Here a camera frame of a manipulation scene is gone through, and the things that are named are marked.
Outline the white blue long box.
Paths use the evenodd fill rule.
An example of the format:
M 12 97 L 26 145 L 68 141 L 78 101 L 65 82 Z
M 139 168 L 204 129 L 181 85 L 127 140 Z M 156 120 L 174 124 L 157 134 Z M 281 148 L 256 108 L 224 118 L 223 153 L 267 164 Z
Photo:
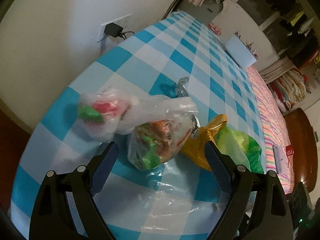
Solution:
M 286 154 L 281 145 L 273 145 L 274 160 L 276 165 L 277 174 L 282 174 L 286 170 Z

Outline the dark wooden headboard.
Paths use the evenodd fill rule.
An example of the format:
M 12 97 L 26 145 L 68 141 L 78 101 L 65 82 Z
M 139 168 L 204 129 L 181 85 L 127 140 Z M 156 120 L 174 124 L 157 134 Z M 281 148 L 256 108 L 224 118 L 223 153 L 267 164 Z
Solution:
M 306 113 L 297 108 L 284 116 L 291 146 L 293 147 L 293 172 L 295 185 L 301 182 L 309 192 L 317 182 L 318 154 L 313 127 Z

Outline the white round bowl container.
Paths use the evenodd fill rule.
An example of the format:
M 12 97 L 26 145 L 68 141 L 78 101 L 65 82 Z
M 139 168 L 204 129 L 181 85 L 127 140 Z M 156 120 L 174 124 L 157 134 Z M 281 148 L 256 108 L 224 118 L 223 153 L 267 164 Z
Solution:
M 247 46 L 233 34 L 225 43 L 227 53 L 238 64 L 239 67 L 247 68 L 254 63 L 257 59 L 254 54 L 247 48 Z

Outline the striped pink bed sheet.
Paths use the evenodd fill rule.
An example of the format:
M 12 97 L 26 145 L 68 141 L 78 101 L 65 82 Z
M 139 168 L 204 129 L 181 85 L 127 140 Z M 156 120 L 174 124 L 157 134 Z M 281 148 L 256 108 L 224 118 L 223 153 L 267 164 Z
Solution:
M 276 101 L 254 66 L 246 69 L 253 93 L 255 94 L 265 143 L 266 169 L 276 171 L 274 148 L 284 153 L 284 167 L 278 172 L 278 178 L 286 194 L 291 193 L 295 184 L 293 171 L 293 153 L 287 153 L 286 148 L 291 145 L 285 119 Z

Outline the right beige curtain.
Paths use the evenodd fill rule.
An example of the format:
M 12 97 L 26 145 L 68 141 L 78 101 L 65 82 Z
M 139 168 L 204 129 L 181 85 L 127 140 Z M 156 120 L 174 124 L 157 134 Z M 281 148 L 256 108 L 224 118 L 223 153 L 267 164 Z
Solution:
M 260 76 L 266 84 L 269 84 L 277 78 L 284 75 L 287 71 L 295 68 L 293 62 L 286 56 L 278 60 L 274 64 L 259 72 Z

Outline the black plug in socket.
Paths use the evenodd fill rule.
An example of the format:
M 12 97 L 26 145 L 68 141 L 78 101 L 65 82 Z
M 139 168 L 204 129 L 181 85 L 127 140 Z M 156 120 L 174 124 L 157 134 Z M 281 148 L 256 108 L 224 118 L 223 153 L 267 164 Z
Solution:
M 123 40 L 127 39 L 126 34 L 133 31 L 125 31 L 124 29 L 129 26 L 132 14 L 121 16 L 109 22 L 102 23 L 99 27 L 97 42 L 101 42 L 107 37 L 117 38 L 120 37 Z

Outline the small clear red-green bag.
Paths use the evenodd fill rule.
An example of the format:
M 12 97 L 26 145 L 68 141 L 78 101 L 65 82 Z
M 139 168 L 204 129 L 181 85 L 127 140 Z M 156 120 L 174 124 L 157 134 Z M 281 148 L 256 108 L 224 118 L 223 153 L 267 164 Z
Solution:
M 133 96 L 117 88 L 108 88 L 101 93 L 83 93 L 78 101 L 77 118 L 92 139 L 111 141 L 134 102 Z

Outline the clear bag of snacks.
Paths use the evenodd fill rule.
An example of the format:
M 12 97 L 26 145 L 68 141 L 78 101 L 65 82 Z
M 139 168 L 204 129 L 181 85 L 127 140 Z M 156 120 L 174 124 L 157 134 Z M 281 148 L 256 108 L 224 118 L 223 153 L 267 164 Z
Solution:
M 135 98 L 117 133 L 128 137 L 128 161 L 140 171 L 150 171 L 170 161 L 194 130 L 198 113 L 190 97 L 164 95 Z

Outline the yellow snack wrapper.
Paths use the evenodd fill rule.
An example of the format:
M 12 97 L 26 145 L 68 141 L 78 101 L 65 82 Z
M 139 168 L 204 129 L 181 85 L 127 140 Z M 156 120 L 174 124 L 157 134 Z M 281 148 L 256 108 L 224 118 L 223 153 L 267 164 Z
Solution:
M 195 134 L 191 135 L 183 147 L 180 153 L 187 156 L 195 165 L 200 168 L 211 171 L 210 165 L 204 155 L 204 147 L 207 142 L 212 141 L 215 143 L 215 137 L 221 129 L 223 129 L 228 121 L 228 117 L 225 114 L 219 114 L 212 118 L 206 126 L 200 127 L 195 130 Z

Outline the red pouch with tassel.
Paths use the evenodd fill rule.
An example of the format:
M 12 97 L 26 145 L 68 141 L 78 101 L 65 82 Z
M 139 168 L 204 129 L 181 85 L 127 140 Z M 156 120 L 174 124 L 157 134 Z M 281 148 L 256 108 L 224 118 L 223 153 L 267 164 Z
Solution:
M 286 146 L 285 150 L 286 150 L 286 157 L 287 157 L 287 165 L 290 166 L 293 163 L 295 151 L 292 145 Z

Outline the blue checkered tablecloth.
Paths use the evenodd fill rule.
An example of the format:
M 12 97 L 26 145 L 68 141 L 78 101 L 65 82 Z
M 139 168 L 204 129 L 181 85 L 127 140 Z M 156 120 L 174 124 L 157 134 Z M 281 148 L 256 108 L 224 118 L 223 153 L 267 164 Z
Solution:
M 82 72 L 36 126 L 14 180 L 10 218 L 28 236 L 31 213 L 48 171 L 72 172 L 99 154 L 77 118 L 81 94 L 118 89 L 132 100 L 134 124 L 180 117 L 197 109 L 201 125 L 225 114 L 230 128 L 264 147 L 263 128 L 246 71 L 223 50 L 221 40 L 185 12 L 136 33 Z M 116 135 L 119 157 L 95 195 L 117 239 L 206 239 L 227 202 L 212 172 L 178 154 L 151 171 L 127 159 L 127 137 Z

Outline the hanging clothes row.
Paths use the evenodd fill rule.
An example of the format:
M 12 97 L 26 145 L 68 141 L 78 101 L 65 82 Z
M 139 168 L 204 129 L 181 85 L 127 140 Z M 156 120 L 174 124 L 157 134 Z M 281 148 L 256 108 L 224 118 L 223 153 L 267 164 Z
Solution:
M 319 40 L 313 29 L 316 20 L 300 0 L 266 0 L 278 17 L 264 30 L 279 58 L 288 57 L 299 68 L 305 68 L 319 55 Z

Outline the silver foil wrapper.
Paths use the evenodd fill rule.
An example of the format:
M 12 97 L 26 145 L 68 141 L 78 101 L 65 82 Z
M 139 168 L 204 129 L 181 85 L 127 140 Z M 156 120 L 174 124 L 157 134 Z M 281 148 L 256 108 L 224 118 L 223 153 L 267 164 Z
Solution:
M 185 84 L 189 81 L 189 77 L 182 77 L 176 83 L 175 93 L 178 98 L 189 97 L 189 94 L 185 88 Z

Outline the stack of folded quilts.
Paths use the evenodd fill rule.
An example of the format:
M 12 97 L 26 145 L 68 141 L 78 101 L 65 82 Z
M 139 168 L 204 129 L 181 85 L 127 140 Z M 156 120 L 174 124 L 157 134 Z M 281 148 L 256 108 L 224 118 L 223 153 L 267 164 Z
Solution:
M 290 112 L 297 103 L 306 98 L 307 94 L 311 94 L 307 76 L 296 67 L 267 84 L 267 87 L 281 113 Z

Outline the green tissue pack bag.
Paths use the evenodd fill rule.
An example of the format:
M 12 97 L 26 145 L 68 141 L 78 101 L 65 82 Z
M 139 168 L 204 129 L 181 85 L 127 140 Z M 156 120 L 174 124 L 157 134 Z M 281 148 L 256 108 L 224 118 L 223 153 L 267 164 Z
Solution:
M 236 165 L 243 165 L 254 173 L 264 173 L 261 165 L 262 149 L 251 136 L 225 126 L 219 130 L 214 141 L 219 151 L 230 156 Z

